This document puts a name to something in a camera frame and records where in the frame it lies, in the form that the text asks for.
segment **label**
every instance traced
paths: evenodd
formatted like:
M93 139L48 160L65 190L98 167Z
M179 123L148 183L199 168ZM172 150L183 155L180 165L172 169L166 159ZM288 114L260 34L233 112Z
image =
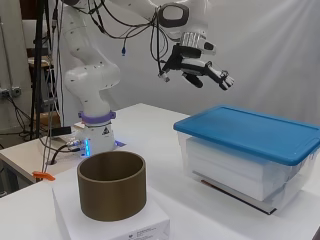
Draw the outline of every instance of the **label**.
M150 240L155 237L157 233L156 227L150 227L141 231L132 233L128 236L128 240Z

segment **metal pole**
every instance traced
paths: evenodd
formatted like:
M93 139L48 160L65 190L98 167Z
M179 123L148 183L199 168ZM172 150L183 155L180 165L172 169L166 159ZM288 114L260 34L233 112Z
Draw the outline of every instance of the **metal pole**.
M33 92L31 109L30 140L33 135L34 106L36 100L36 138L40 137L40 110L41 110L41 60L42 60L42 28L43 28L44 0L37 1L37 25L35 38L35 57L33 73Z

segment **orange object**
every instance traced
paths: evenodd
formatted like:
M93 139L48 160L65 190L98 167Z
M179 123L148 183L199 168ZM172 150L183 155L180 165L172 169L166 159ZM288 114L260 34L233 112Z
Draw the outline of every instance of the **orange object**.
M34 178L42 178L42 179L47 179L49 181L54 181L56 180L55 177L53 177L52 175L50 175L49 173L43 173L43 172L33 172L32 176Z

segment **blue lid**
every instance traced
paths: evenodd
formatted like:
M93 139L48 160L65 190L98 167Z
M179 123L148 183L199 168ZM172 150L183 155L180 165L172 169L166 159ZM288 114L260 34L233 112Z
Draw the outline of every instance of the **blue lid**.
M194 137L295 166L320 146L320 127L218 106L177 122L174 129Z

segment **white wall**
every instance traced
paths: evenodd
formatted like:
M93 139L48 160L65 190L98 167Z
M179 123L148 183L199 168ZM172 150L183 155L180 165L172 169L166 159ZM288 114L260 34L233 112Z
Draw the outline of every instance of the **white wall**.
M122 71L121 83L109 91L117 107L142 102L194 114L218 104L232 104L320 124L319 0L210 2L209 39L217 45L218 53L207 59L235 78L228 92L210 79L205 79L203 89L196 89L183 80L180 72L170 74L170 83L162 82L149 53L150 32L129 40L127 56L122 57L122 41L104 36L86 17L92 41ZM141 22L140 17L108 5L122 20ZM104 19L110 32L126 30L108 17ZM64 42L62 47L64 70L79 64L68 54ZM78 120L78 110L77 100L66 92L69 124Z
M27 53L22 31L19 0L0 0L0 16L4 23L4 37L9 55L9 65L14 84L20 86L22 95L15 100L25 112L30 111L31 82ZM0 38L0 77L8 79L7 63ZM0 100L0 130L17 126L14 108L10 103Z

